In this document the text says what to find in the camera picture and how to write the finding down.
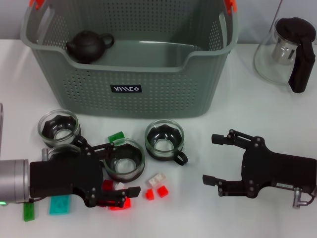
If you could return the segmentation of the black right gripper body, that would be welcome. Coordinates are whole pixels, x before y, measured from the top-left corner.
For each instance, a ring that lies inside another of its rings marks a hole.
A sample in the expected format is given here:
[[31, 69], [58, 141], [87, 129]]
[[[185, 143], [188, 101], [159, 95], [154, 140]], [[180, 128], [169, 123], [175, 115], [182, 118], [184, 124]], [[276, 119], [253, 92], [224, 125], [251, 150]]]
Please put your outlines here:
[[317, 160], [272, 152], [262, 137], [254, 137], [243, 155], [241, 176], [248, 198], [268, 186], [311, 194], [317, 186]]

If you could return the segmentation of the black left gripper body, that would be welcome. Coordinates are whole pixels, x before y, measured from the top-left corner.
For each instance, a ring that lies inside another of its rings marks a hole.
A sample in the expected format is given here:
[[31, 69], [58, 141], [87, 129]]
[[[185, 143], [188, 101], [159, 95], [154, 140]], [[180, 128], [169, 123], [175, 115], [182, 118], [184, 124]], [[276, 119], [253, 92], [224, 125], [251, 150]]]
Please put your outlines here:
[[103, 171], [95, 153], [31, 162], [29, 179], [31, 198], [74, 194], [80, 196], [87, 207], [102, 204]]

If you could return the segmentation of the glass teacup with black holder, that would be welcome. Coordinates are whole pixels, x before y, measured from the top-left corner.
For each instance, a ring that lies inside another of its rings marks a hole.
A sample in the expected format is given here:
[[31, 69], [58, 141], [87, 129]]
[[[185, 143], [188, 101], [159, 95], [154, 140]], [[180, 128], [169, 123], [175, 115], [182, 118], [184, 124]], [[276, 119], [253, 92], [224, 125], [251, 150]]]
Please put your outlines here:
[[121, 138], [113, 141], [114, 148], [103, 160], [110, 178], [117, 182], [136, 180], [145, 168], [145, 155], [142, 146], [135, 140]]
[[145, 130], [145, 146], [148, 154], [158, 161], [175, 161], [183, 166], [188, 163], [183, 153], [185, 134], [177, 122], [158, 119]]
[[38, 122], [38, 134], [50, 148], [64, 144], [80, 148], [88, 144], [81, 135], [81, 126], [76, 114], [65, 109], [46, 113]]
[[71, 144], [59, 145], [48, 151], [49, 161], [68, 161], [79, 157], [81, 151]]

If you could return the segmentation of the grey-green perforated storage basket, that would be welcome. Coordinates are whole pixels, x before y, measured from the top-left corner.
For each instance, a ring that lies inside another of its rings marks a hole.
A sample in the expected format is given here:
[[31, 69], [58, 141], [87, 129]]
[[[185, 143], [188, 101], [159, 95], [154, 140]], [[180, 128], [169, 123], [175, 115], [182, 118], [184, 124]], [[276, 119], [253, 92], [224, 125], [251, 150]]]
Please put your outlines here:
[[[65, 46], [84, 30], [115, 38], [91, 64]], [[45, 0], [20, 33], [63, 108], [140, 119], [207, 112], [237, 36], [223, 0]]]

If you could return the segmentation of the dark red long brick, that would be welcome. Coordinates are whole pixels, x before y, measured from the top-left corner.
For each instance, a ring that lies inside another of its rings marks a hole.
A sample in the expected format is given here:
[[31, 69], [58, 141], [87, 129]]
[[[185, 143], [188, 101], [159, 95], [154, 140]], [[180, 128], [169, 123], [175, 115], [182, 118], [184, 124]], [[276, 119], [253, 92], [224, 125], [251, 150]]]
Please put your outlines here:
[[[113, 191], [114, 190], [114, 181], [105, 179], [102, 185], [102, 191], [103, 193], [107, 191]], [[99, 206], [101, 207], [107, 207], [107, 203], [109, 204], [114, 204], [114, 201], [106, 201], [106, 200], [101, 200]]]

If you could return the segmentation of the small green building brick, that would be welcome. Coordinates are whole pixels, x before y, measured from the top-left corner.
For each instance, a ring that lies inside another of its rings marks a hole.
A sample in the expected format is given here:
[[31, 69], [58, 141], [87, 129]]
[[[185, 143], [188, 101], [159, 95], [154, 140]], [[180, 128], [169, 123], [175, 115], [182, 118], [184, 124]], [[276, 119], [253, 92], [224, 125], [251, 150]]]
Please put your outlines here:
[[120, 131], [120, 132], [117, 132], [113, 135], [110, 135], [108, 137], [108, 141], [109, 141], [109, 143], [113, 143], [114, 141], [116, 141], [118, 139], [124, 139], [124, 138], [125, 138], [124, 133], [122, 131]]

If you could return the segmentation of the teal flat building brick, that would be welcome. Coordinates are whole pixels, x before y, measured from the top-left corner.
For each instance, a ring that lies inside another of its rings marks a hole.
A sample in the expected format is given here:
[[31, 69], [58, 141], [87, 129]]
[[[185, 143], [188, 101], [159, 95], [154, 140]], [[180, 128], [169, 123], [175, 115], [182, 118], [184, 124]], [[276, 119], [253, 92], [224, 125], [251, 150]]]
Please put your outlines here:
[[52, 196], [50, 202], [50, 215], [65, 215], [70, 212], [70, 195]]

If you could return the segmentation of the translucent white building brick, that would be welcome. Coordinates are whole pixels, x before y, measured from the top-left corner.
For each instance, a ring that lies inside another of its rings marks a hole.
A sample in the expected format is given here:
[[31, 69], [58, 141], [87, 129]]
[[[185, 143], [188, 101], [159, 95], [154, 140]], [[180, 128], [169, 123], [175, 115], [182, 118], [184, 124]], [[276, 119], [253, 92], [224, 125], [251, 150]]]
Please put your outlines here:
[[163, 173], [157, 173], [151, 179], [148, 180], [148, 184], [151, 187], [157, 187], [162, 184], [166, 180], [166, 176]]

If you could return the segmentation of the small red building brick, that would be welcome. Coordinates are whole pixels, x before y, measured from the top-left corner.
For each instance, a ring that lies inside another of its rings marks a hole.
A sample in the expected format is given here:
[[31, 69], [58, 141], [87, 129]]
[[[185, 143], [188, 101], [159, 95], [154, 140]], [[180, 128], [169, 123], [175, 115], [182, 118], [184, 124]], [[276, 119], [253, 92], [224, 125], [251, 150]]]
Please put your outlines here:
[[166, 188], [165, 185], [160, 186], [160, 187], [157, 189], [157, 193], [158, 193], [158, 195], [159, 195], [160, 198], [163, 198], [163, 197], [169, 195], [169, 191], [168, 191], [168, 189]]

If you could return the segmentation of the long green building brick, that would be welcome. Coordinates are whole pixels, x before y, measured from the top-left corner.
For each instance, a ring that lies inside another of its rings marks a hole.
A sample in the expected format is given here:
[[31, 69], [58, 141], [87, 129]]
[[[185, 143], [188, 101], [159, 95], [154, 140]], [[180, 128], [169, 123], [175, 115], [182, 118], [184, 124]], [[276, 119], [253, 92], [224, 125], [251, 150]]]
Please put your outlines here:
[[23, 220], [25, 222], [35, 220], [34, 203], [24, 203], [23, 204]]

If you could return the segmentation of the dark clay teapot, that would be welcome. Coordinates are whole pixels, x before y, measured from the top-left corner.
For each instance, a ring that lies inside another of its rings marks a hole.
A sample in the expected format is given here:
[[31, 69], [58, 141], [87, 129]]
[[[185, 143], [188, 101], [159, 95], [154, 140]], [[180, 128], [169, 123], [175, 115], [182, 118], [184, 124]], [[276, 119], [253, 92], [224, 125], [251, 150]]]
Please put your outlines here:
[[70, 42], [66, 42], [67, 52], [78, 63], [91, 64], [99, 60], [107, 49], [114, 45], [115, 38], [110, 33], [97, 34], [84, 30]]

